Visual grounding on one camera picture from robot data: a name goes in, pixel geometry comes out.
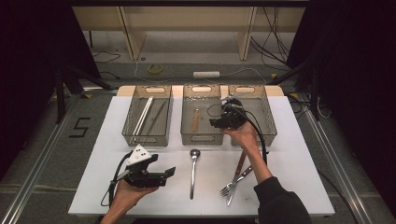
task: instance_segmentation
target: spoon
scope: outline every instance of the spoon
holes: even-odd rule
[[[195,181],[195,163],[197,162],[198,157],[201,155],[201,151],[198,149],[192,149],[190,151],[190,155],[192,158],[192,174],[191,174],[191,189],[190,189],[190,199],[194,197],[194,181]]]

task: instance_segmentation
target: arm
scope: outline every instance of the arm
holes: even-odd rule
[[[253,126],[246,122],[239,130],[222,130],[233,138],[247,153],[258,185],[254,187],[260,201],[260,223],[312,223],[300,198],[282,188],[271,174],[256,142]]]
[[[133,208],[145,195],[158,188],[139,189],[131,187],[125,180],[120,180],[117,185],[116,195],[110,209],[101,220],[101,224],[117,223],[126,212]]]

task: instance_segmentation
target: table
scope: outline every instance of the table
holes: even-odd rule
[[[69,214],[77,216],[102,215],[107,207],[100,205],[108,183],[121,158],[130,151],[121,130],[132,97],[131,89],[121,88],[113,97],[99,132],[92,155],[81,178]],[[171,117],[168,147],[148,148],[158,153],[150,172],[163,172],[176,166],[175,175],[165,187],[147,195],[127,215],[134,217],[257,217],[259,202],[253,187],[257,184],[254,174],[238,183],[230,206],[219,191],[233,179],[241,149],[231,146],[231,139],[224,136],[221,146],[183,146],[180,136],[182,86],[174,86],[174,104]],[[332,204],[318,176],[315,165],[304,142],[302,133],[285,96],[268,98],[277,128],[277,137],[267,148],[268,166],[286,190],[295,191],[311,216],[334,214]],[[190,200],[191,167],[190,150],[199,148],[201,157],[196,166],[194,199]],[[249,166],[248,159],[244,169]]]

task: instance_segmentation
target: utensil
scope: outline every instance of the utensil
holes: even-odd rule
[[[227,194],[227,206],[230,205],[231,199],[233,198],[233,193],[235,192],[235,189],[236,189],[236,183],[237,183],[239,174],[241,173],[242,166],[244,165],[246,156],[247,156],[247,154],[245,153],[245,151],[242,151],[241,157],[239,158],[238,165],[236,166],[235,176],[233,177],[233,181],[231,182],[231,185],[230,185],[230,192]]]
[[[241,181],[242,179],[244,179],[251,171],[253,170],[253,167],[251,167],[251,165],[244,171],[244,173],[242,173],[238,179],[236,180],[236,182]],[[228,193],[230,192],[230,186],[232,183],[227,184],[221,191],[220,191],[220,195],[222,197],[225,197],[228,195]]]
[[[190,155],[192,158],[192,173],[191,173],[191,188],[190,188],[190,199],[192,200],[194,197],[194,182],[195,182],[195,163],[197,162],[198,157],[201,155],[201,151],[194,148],[190,151]]]

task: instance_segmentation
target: metal fork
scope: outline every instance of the metal fork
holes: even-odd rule
[[[243,178],[245,178],[245,176],[248,175],[248,173],[250,173],[253,170],[253,168],[251,167],[251,165],[244,171],[244,173],[242,173],[238,179],[236,180],[236,182],[239,182],[240,180],[242,180]],[[230,192],[230,186],[232,183],[228,183],[221,191],[220,191],[220,195],[222,197],[225,197],[228,195],[228,192]]]

